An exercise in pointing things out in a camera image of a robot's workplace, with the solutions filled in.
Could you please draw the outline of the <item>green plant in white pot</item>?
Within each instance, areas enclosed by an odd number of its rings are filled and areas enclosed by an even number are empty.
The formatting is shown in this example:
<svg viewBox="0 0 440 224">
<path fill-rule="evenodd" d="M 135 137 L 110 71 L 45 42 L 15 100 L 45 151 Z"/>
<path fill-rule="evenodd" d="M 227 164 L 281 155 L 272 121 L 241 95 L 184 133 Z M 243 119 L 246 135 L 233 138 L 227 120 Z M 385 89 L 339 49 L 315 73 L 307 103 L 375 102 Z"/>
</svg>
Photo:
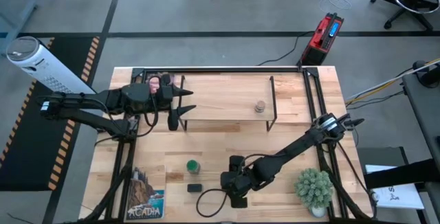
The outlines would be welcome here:
<svg viewBox="0 0 440 224">
<path fill-rule="evenodd" d="M 326 171 L 304 169 L 294 183 L 296 196 L 316 218 L 322 218 L 330 206 L 333 184 Z"/>
</svg>

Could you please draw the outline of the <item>white printed paper bag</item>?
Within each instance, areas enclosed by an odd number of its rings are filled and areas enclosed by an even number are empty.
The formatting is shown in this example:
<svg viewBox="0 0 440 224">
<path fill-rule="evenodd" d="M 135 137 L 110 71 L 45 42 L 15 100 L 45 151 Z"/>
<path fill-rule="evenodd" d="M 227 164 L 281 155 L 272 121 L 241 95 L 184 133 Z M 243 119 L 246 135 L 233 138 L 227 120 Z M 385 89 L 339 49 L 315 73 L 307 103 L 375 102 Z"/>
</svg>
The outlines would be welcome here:
<svg viewBox="0 0 440 224">
<path fill-rule="evenodd" d="M 417 184 L 440 182 L 440 171 L 433 159 L 402 166 L 367 164 L 366 187 L 373 191 L 379 208 L 423 210 Z"/>
</svg>

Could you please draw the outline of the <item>grey side desk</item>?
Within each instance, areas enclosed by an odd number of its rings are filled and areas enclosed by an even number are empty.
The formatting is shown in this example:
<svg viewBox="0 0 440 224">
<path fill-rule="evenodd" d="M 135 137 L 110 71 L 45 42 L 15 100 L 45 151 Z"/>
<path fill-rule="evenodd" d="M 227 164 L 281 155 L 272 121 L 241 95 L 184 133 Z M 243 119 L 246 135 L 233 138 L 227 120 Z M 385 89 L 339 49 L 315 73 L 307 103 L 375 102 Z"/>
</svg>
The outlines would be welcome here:
<svg viewBox="0 0 440 224">
<path fill-rule="evenodd" d="M 440 183 L 440 61 L 431 66 L 429 71 L 418 68 L 406 74 L 402 81 L 432 157 L 427 162 L 430 176 L 426 181 Z"/>
</svg>

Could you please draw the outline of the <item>wooden shelf with black legs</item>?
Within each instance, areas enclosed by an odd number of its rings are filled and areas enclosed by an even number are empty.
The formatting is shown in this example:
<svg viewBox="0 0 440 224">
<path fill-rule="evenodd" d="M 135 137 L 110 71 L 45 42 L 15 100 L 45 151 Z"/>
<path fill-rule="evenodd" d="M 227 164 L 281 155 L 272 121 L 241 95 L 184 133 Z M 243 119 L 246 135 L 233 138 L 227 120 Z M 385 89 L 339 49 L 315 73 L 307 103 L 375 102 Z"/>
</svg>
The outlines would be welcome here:
<svg viewBox="0 0 440 224">
<path fill-rule="evenodd" d="M 176 97 L 174 107 L 196 105 L 183 121 L 265 122 L 270 130 L 277 119 L 274 77 L 261 74 L 181 74 L 175 84 L 193 94 Z M 254 110 L 259 100 L 265 111 Z"/>
</svg>

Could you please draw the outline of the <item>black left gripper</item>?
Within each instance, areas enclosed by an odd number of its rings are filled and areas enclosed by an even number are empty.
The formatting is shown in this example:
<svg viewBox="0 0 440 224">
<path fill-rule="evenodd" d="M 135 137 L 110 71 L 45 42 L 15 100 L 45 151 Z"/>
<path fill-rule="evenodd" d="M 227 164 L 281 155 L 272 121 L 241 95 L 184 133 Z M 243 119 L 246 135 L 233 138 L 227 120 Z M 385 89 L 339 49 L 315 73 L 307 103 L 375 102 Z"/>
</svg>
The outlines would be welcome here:
<svg viewBox="0 0 440 224">
<path fill-rule="evenodd" d="M 164 85 L 164 88 L 161 92 L 155 93 L 155 97 L 160 107 L 166 107 L 168 109 L 168 129 L 170 131 L 176 131 L 179 126 L 179 118 L 178 116 L 182 116 L 183 114 L 191 111 L 196 108 L 196 105 L 189 105 L 184 107 L 173 108 L 173 98 L 174 97 L 183 97 L 192 95 L 193 92 L 180 88 L 173 88 L 174 85 L 171 86 Z"/>
</svg>

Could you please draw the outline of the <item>red picture card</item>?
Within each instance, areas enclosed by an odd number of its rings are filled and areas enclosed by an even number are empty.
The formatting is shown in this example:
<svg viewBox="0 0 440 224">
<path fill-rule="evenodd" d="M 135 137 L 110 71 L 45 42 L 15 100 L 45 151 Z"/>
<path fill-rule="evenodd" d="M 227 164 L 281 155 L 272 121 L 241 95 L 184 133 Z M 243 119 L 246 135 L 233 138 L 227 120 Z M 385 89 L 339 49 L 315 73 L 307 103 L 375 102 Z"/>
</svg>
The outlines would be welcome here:
<svg viewBox="0 0 440 224">
<path fill-rule="evenodd" d="M 154 94 L 161 92 L 164 85 L 171 86 L 174 83 L 174 78 L 174 76 L 168 74 L 151 76 L 148 79 L 150 93 Z"/>
</svg>

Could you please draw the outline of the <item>black aluminium table frame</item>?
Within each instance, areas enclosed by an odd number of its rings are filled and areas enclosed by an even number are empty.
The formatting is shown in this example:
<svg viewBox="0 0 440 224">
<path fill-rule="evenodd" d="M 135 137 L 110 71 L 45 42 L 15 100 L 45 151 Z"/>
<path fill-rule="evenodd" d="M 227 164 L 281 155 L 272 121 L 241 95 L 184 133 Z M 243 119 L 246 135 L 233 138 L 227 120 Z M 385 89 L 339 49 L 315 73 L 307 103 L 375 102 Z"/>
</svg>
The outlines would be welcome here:
<svg viewBox="0 0 440 224">
<path fill-rule="evenodd" d="M 135 149 L 135 167 L 165 166 L 166 189 L 163 222 L 312 222 L 313 216 L 295 195 L 294 182 L 300 172 L 319 165 L 315 148 L 310 148 L 283 166 L 267 187 L 247 196 L 246 208 L 234 209 L 219 191 L 220 175 L 228 169 L 231 155 L 242 155 L 248 161 L 258 153 L 275 153 L 300 137 L 313 117 L 323 111 L 344 115 L 338 77 L 333 67 L 296 71 L 270 68 L 265 72 L 243 69 L 173 69 L 181 74 L 261 74 L 274 77 L 277 119 L 270 130 L 265 122 L 251 121 L 184 121 L 186 128 L 170 131 L 166 115 L 160 115 L 157 126 L 143 124 Z M 198 175 L 186 169 L 188 160 L 201 165 Z M 200 183 L 202 192 L 187 192 L 189 183 Z"/>
</svg>

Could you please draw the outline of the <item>black mat with hazard stripes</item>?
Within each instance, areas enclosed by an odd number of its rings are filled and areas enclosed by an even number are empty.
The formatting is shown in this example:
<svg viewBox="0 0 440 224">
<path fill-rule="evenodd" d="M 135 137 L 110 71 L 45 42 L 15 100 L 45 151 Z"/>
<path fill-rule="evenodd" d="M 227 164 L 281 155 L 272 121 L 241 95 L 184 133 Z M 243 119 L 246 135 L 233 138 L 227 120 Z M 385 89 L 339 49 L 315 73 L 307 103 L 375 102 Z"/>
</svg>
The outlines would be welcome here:
<svg viewBox="0 0 440 224">
<path fill-rule="evenodd" d="M 91 86 L 99 62 L 100 37 L 60 37 L 49 51 Z M 47 120 L 40 114 L 43 96 L 52 90 L 33 80 L 0 152 L 0 192 L 55 191 L 65 178 L 80 124 Z"/>
</svg>

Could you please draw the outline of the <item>white tower air purifier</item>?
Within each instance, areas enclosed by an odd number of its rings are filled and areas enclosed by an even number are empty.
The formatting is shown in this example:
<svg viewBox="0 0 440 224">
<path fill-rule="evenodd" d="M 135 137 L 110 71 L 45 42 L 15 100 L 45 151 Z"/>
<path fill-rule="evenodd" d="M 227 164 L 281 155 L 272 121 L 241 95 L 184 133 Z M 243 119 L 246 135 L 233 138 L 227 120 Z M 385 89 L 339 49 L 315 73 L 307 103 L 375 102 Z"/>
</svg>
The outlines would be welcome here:
<svg viewBox="0 0 440 224">
<path fill-rule="evenodd" d="M 95 93 L 37 38 L 24 36 L 14 39 L 6 48 L 6 56 L 11 63 L 52 91 Z"/>
</svg>

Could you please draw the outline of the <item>grey metal furniture leg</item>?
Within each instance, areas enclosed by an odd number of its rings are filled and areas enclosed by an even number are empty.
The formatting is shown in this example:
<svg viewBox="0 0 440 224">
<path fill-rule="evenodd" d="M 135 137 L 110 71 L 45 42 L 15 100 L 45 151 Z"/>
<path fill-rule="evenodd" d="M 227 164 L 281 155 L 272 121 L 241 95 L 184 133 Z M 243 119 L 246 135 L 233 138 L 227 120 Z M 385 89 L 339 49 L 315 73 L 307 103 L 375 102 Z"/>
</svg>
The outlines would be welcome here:
<svg viewBox="0 0 440 224">
<path fill-rule="evenodd" d="M 0 55 L 6 57 L 7 46 L 18 36 L 23 29 L 33 11 L 37 9 L 35 0 L 30 0 L 25 5 L 24 9 L 18 15 L 15 15 L 7 10 L 0 10 L 0 21 L 3 21 L 10 28 L 5 33 L 5 38 L 2 44 L 0 44 Z"/>
</svg>

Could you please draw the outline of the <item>red and black power station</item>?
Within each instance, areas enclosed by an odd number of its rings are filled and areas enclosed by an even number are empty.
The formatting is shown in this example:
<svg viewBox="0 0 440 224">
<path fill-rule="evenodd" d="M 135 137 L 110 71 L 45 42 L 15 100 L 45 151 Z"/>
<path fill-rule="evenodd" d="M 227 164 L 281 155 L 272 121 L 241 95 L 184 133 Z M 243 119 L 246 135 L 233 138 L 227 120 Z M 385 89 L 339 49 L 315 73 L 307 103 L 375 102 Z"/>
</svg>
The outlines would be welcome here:
<svg viewBox="0 0 440 224">
<path fill-rule="evenodd" d="M 320 66 L 327 57 L 343 22 L 344 19 L 339 17 L 336 12 L 327 13 L 314 31 L 298 65 Z"/>
</svg>

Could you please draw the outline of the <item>Acadia landscape poster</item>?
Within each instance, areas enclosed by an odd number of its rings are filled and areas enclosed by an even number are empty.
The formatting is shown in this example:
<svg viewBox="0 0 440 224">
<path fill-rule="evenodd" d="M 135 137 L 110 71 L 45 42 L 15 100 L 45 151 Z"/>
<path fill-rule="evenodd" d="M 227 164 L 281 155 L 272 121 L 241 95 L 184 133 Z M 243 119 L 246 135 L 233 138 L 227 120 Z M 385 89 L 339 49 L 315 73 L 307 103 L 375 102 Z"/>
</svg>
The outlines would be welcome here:
<svg viewBox="0 0 440 224">
<path fill-rule="evenodd" d="M 165 210 L 165 166 L 135 167 L 127 195 L 124 219 L 147 222 L 162 219 Z"/>
</svg>

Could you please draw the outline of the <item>green-lidded spice jar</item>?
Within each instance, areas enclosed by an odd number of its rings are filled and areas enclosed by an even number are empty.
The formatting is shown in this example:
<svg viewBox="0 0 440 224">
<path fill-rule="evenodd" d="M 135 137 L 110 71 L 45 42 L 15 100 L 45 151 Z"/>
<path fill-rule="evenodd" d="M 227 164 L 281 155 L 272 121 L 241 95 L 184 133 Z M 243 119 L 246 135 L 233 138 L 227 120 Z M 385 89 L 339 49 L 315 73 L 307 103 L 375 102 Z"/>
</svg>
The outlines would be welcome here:
<svg viewBox="0 0 440 224">
<path fill-rule="evenodd" d="M 201 170 L 201 165 L 198 161 L 191 159 L 186 163 L 187 171 L 192 175 L 198 175 Z"/>
</svg>

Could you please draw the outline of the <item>grey floor box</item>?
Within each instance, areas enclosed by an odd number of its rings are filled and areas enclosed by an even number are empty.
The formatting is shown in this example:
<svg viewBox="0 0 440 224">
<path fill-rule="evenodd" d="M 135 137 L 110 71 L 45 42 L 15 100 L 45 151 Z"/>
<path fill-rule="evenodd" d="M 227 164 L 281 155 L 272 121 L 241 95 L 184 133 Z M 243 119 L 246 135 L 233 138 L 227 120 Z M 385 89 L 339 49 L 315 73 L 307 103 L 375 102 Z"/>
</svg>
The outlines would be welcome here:
<svg viewBox="0 0 440 224">
<path fill-rule="evenodd" d="M 366 165 L 403 166 L 408 162 L 400 147 L 359 148 L 357 154 L 364 175 L 367 173 Z"/>
</svg>

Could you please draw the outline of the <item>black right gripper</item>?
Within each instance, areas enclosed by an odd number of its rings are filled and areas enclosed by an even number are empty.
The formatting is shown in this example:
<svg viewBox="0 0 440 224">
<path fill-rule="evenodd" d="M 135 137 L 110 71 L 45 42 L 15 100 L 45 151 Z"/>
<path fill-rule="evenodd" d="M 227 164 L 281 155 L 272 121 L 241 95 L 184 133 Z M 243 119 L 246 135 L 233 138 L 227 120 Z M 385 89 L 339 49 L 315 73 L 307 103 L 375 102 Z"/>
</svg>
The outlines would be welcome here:
<svg viewBox="0 0 440 224">
<path fill-rule="evenodd" d="M 246 194 L 252 188 L 253 172 L 245 166 L 245 157 L 232 155 L 229 158 L 228 171 L 220 176 L 221 189 L 230 198 L 232 208 L 246 208 Z"/>
</svg>

